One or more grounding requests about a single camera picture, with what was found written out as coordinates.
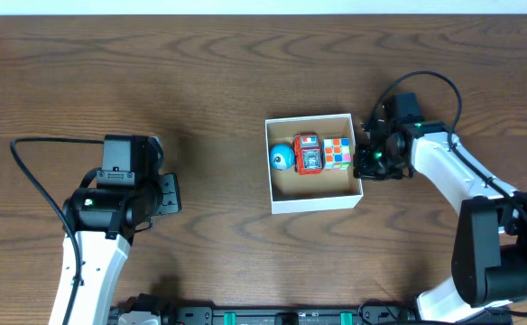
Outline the colourful puzzle cube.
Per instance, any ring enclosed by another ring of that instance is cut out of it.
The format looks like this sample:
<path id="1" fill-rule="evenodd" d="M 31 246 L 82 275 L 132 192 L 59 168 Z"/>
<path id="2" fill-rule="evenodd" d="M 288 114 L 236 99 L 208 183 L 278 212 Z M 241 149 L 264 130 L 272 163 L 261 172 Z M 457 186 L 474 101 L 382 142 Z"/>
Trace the colourful puzzle cube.
<path id="1" fill-rule="evenodd" d="M 324 139 L 322 144 L 325 171 L 346 170 L 352 162 L 348 138 Z"/>

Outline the white cardboard box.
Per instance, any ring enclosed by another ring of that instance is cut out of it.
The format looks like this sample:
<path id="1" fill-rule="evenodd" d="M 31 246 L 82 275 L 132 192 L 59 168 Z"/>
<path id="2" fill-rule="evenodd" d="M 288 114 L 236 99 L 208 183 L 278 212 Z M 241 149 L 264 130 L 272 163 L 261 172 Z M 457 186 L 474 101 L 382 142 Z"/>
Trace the white cardboard box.
<path id="1" fill-rule="evenodd" d="M 285 171 L 275 170 L 270 164 L 270 150 L 277 144 L 293 147 L 294 136 L 315 133 L 321 145 L 324 139 L 348 138 L 352 161 L 355 155 L 355 134 L 352 116 L 335 114 L 267 119 L 265 121 L 268 181 L 273 214 L 352 209 L 363 198 L 362 182 L 353 175 L 352 162 L 344 170 L 299 175 L 295 164 Z"/>

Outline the red toy car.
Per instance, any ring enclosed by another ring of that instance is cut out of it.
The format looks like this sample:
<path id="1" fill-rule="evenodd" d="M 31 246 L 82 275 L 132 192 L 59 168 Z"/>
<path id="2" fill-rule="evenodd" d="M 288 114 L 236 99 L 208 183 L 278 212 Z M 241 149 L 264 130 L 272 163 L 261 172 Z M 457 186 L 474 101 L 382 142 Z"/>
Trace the red toy car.
<path id="1" fill-rule="evenodd" d="M 297 134 L 294 136 L 293 147 L 296 167 L 299 175 L 318 174 L 323 170 L 321 145 L 315 133 Z"/>

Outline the blue white ball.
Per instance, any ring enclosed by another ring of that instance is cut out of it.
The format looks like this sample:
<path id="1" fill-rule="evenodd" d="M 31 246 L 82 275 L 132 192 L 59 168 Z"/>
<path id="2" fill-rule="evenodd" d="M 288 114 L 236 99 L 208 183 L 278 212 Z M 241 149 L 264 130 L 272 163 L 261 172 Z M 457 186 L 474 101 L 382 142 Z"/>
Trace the blue white ball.
<path id="1" fill-rule="evenodd" d="M 275 170 L 289 170 L 295 164 L 295 153 L 288 144 L 277 144 L 270 150 L 270 164 Z"/>

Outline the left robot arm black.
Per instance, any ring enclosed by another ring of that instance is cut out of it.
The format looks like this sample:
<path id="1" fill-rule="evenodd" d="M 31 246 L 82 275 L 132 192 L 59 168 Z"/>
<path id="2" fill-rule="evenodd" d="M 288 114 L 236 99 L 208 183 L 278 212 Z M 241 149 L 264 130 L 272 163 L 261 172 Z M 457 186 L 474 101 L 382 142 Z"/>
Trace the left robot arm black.
<path id="1" fill-rule="evenodd" d="M 52 324 L 104 324 L 136 233 L 181 210 L 177 177 L 162 174 L 162 143 L 143 135 L 106 135 L 100 166 L 65 200 L 63 241 Z"/>

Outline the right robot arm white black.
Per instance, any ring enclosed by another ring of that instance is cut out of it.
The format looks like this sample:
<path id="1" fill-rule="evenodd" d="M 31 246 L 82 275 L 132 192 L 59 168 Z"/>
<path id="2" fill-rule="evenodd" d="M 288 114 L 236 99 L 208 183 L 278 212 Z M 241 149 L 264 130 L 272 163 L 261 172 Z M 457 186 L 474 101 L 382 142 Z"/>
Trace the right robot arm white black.
<path id="1" fill-rule="evenodd" d="M 441 122 L 376 119 L 365 130 L 370 143 L 356 148 L 355 177 L 388 181 L 420 173 L 458 214 L 451 276 L 417 297 L 419 319 L 518 316 L 507 306 L 527 299 L 527 192 L 495 177 Z"/>

